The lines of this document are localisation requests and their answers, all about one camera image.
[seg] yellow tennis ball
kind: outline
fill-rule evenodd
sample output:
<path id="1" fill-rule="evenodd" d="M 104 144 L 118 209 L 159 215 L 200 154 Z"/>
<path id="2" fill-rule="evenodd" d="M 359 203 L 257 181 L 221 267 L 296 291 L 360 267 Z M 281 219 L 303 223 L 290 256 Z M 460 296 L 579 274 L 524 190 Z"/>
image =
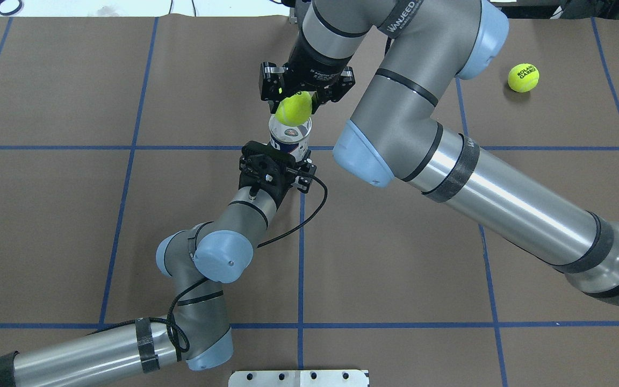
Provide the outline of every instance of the yellow tennis ball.
<path id="1" fill-rule="evenodd" d="M 518 93 L 530 91 L 537 83 L 538 69 L 533 64 L 518 64 L 508 73 L 508 86 Z"/>
<path id="2" fill-rule="evenodd" d="M 307 91 L 302 91 L 281 101 L 275 113 L 278 122 L 287 126 L 301 125 L 311 115 L 312 96 Z"/>

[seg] silver arm segment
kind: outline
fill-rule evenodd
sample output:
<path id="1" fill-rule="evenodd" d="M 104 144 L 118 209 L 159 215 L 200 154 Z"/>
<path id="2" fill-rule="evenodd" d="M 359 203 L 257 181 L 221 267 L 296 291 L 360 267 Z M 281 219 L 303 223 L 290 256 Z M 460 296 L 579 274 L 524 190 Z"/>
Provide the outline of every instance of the silver arm segment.
<path id="1" fill-rule="evenodd" d="M 350 34 L 371 25 L 384 31 L 393 7 L 409 11 L 334 147 L 338 164 L 377 187 L 405 181 L 563 272 L 580 291 L 619 305 L 619 223 L 578 208 L 430 118 L 451 79 L 476 76 L 500 50 L 508 33 L 501 12 L 487 0 L 313 3 L 299 41 L 334 57 L 354 54 Z"/>
<path id="2" fill-rule="evenodd" d="M 188 235 L 189 231 L 172 235 L 157 252 L 160 269 L 172 276 L 177 294 L 204 278 L 192 264 Z M 180 356 L 191 370 L 216 367 L 233 355 L 231 326 L 219 282 L 204 282 L 184 294 L 175 321 L 189 339 L 190 349 Z M 8 371 L 15 376 L 17 387 L 82 387 L 110 384 L 176 363 L 178 355 L 167 326 L 156 322 L 148 326 L 151 333 L 147 336 L 137 324 L 131 324 L 20 353 Z M 184 345 L 181 336 L 179 341 Z M 150 348 L 148 356 L 140 348 L 145 344 Z"/>

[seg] black cable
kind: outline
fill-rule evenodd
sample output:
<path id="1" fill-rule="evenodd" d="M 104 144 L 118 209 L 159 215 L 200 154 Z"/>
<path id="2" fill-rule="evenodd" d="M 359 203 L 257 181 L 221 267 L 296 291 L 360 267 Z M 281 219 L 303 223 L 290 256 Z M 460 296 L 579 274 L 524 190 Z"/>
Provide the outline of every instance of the black cable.
<path id="1" fill-rule="evenodd" d="M 0 7 L 2 6 L 2 3 L 5 2 L 6 0 L 0 0 Z M 2 16 L 10 16 L 10 15 L 15 15 L 18 13 L 18 11 L 20 11 L 20 9 L 23 8 L 23 0 L 18 0 L 18 6 L 16 7 L 16 9 L 10 11 L 10 12 L 2 12 L 0 10 L 0 15 Z"/>
<path id="2" fill-rule="evenodd" d="M 307 177 L 307 178 L 311 178 L 313 181 L 316 181 L 317 184 L 319 184 L 322 188 L 324 188 L 324 198 L 321 200 L 321 203 L 319 204 L 319 206 L 317 206 L 317 208 L 314 210 L 314 212 L 312 213 L 312 215 L 310 215 L 307 219 L 305 219 L 304 222 L 300 223 L 299 225 L 295 226 L 292 230 L 282 233 L 281 235 L 270 239 L 264 243 L 260 243 L 260 245 L 257 246 L 257 248 L 260 247 L 264 247 L 266 245 L 269 245 L 271 243 L 276 242 L 277 240 L 283 239 L 285 237 L 287 237 L 288 235 L 294 233 L 297 230 L 300 230 L 300 228 L 303 228 L 303 226 L 307 225 L 307 223 L 310 222 L 310 220 L 312 220 L 312 218 L 314 218 L 314 216 L 316 216 L 317 213 L 319 213 L 319 211 L 321 211 L 322 207 L 324 207 L 324 204 L 326 204 L 326 199 L 329 197 L 329 189 L 326 187 L 326 184 L 324 184 L 323 181 L 321 181 L 318 177 L 316 176 L 312 176 L 310 174 L 301 174 L 301 176 Z"/>
<path id="3" fill-rule="evenodd" d="M 209 279 L 207 277 L 203 277 L 202 279 L 200 279 L 196 283 L 194 283 L 191 286 L 189 286 L 184 291 L 180 292 L 178 294 L 178 296 L 176 296 L 174 298 L 174 301 L 171 302 L 171 306 L 169 307 L 169 313 L 167 313 L 167 318 L 165 318 L 165 319 L 163 319 L 163 318 L 149 318 L 150 323 L 160 323 L 160 324 L 164 324 L 164 325 L 167 326 L 167 335 L 169 336 L 169 341 L 174 346 L 174 348 L 176 350 L 177 358 L 179 358 L 179 360 L 180 360 L 180 354 L 181 353 L 186 353 L 186 352 L 188 352 L 190 350 L 190 340 L 188 340 L 188 336 L 186 336 L 186 334 L 183 331 L 183 329 L 180 326 L 178 326 L 178 324 L 176 323 L 176 319 L 175 319 L 175 315 L 174 315 L 174 309 L 176 307 L 176 304 L 178 304 L 178 302 L 180 301 L 180 299 L 183 296 L 185 296 L 188 292 L 192 291 L 193 289 L 197 288 L 198 286 L 204 284 L 207 281 L 209 281 Z M 120 328 L 121 326 L 127 326 L 127 325 L 131 325 L 131 324 L 134 324 L 134 323 L 135 323 L 134 319 L 131 319 L 131 320 L 128 320 L 128 321 L 119 322 L 118 324 L 113 324 L 111 326 L 108 326 L 107 328 L 98 329 L 98 330 L 94 331 L 93 333 L 90 333 L 90 335 L 94 335 L 95 333 L 110 331 L 111 329 Z M 185 346 L 180 346 L 180 341 L 178 339 L 179 336 L 181 336 L 181 338 L 183 338 L 183 343 L 185 344 Z"/>
<path id="4" fill-rule="evenodd" d="M 386 39 L 386 51 L 384 51 L 384 56 L 386 56 L 386 54 L 388 54 L 388 50 L 391 49 L 391 42 L 393 41 L 393 39 L 388 38 Z"/>
<path id="5" fill-rule="evenodd" d="M 197 16 L 197 8 L 195 7 L 195 0 L 190 0 L 190 3 L 192 4 L 192 15 Z M 174 11 L 174 0 L 171 0 L 171 5 L 169 6 L 168 15 L 171 15 L 173 11 Z"/>

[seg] floor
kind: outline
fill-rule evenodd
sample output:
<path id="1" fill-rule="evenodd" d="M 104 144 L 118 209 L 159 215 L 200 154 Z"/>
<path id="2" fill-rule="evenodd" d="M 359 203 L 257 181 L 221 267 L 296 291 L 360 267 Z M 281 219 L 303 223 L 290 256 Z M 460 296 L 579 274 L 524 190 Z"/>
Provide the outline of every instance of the floor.
<path id="1" fill-rule="evenodd" d="M 239 149 L 266 139 L 258 64 L 283 63 L 283 17 L 0 18 L 0 355 L 160 316 L 167 235 L 215 219 Z M 619 386 L 619 308 L 406 184 L 376 189 L 330 150 L 383 56 L 314 116 L 326 208 L 226 285 L 235 355 L 115 385 L 224 386 L 233 370 L 360 368 L 371 384 Z M 525 95 L 508 69 L 541 71 Z M 619 22 L 511 20 L 506 46 L 454 81 L 435 118 L 565 198 L 619 220 Z M 294 192 L 270 235 L 321 199 Z"/>
<path id="2" fill-rule="evenodd" d="M 7 0 L 2 12 L 10 12 L 18 0 Z M 289 8 L 271 0 L 24 0 L 16 17 L 157 17 L 169 13 L 195 16 L 268 16 L 289 15 Z"/>

